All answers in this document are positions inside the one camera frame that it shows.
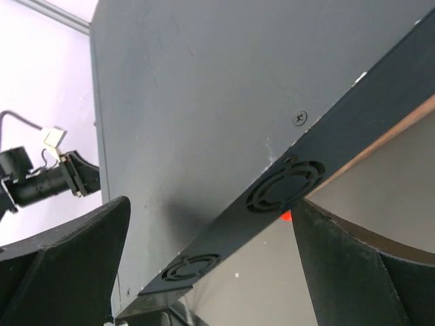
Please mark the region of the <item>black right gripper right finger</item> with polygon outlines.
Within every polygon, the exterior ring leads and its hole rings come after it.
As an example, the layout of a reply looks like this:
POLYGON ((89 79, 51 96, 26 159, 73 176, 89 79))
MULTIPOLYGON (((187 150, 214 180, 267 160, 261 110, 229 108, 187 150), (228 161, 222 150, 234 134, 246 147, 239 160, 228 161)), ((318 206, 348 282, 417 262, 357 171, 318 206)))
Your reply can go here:
POLYGON ((293 227, 318 325, 433 325, 434 254, 308 201, 293 227))

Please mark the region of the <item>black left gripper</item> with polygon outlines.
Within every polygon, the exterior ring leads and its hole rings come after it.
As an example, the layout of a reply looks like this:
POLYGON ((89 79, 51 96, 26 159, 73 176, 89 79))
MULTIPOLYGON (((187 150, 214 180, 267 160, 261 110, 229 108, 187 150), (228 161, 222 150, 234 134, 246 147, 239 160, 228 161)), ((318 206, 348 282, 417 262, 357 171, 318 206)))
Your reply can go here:
POLYGON ((59 167, 75 197, 84 197, 101 189, 99 167, 83 159, 77 151, 60 155, 59 167))

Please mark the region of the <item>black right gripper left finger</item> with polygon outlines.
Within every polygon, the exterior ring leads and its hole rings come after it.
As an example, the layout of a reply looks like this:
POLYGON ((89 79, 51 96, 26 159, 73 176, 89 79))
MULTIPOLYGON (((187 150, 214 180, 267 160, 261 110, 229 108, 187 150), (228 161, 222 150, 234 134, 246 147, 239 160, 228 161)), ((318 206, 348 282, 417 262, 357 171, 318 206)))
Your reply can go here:
POLYGON ((103 325, 131 216, 120 196, 1 247, 2 325, 103 325))

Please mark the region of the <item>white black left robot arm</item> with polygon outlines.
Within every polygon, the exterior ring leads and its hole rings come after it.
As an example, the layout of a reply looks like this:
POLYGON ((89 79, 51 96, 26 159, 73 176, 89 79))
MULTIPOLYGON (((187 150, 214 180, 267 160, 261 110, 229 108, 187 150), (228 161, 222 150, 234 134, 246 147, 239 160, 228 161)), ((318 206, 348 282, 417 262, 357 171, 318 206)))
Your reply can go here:
POLYGON ((2 151, 1 216, 66 191, 83 197, 101 189, 98 166, 83 159, 77 151, 62 153, 59 158, 52 167, 44 165, 32 170, 24 147, 2 151))

